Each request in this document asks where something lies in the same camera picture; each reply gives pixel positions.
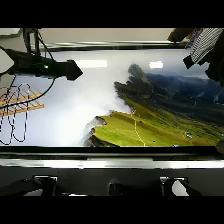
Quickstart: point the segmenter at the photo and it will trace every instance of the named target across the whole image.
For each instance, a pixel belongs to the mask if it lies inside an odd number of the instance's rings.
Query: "trail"
[[[136,128],[136,123],[137,123],[137,121],[136,121],[135,119],[134,119],[134,121],[135,121],[135,132],[136,132],[136,134],[137,134],[139,140],[143,143],[143,146],[145,147],[145,142],[141,139],[140,135],[139,135],[138,132],[137,132],[137,128]]]

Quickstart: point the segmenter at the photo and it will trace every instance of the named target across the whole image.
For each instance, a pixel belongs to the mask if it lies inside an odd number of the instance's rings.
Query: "silver metal bar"
[[[224,160],[218,161],[151,161],[151,160],[23,160],[0,159],[0,166],[17,167],[48,167],[48,168],[76,168],[76,169],[189,169],[189,168],[224,168]]]

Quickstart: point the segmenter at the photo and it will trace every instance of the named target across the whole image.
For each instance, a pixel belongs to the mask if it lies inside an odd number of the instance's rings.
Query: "screen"
[[[83,75],[58,78],[40,99],[44,107],[28,112],[26,140],[11,146],[215,146],[223,139],[223,87],[206,76],[207,63],[186,68],[188,50],[52,54],[57,61],[75,60]],[[14,85],[44,92],[51,82],[20,76]],[[18,138],[24,120],[25,113],[16,114]],[[6,121],[4,141],[11,130]]]

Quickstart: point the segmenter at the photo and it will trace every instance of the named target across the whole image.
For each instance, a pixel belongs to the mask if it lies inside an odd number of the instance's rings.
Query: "striped cloth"
[[[191,47],[191,59],[197,64],[215,46],[224,28],[205,28]]]

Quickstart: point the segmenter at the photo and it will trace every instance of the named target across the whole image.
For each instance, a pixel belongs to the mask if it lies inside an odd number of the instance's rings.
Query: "fog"
[[[126,83],[128,68],[138,64],[145,72],[162,75],[183,75],[206,78],[207,65],[193,66],[187,70],[183,58],[189,54],[185,50],[139,50],[139,51],[90,51],[57,52],[57,61],[73,59],[106,60],[107,67],[81,68],[83,75],[75,81],[58,78],[52,89],[40,99],[43,109],[28,112],[26,140],[19,143],[13,139],[14,146],[80,146],[86,128],[95,116],[109,114],[109,110],[130,113],[130,108],[117,97],[114,82]],[[150,61],[162,61],[162,69],[150,69]],[[36,77],[17,77],[14,85],[28,83],[44,92],[52,80]],[[15,134],[22,138],[25,113],[16,115]],[[4,119],[0,138],[7,142],[10,126]]]

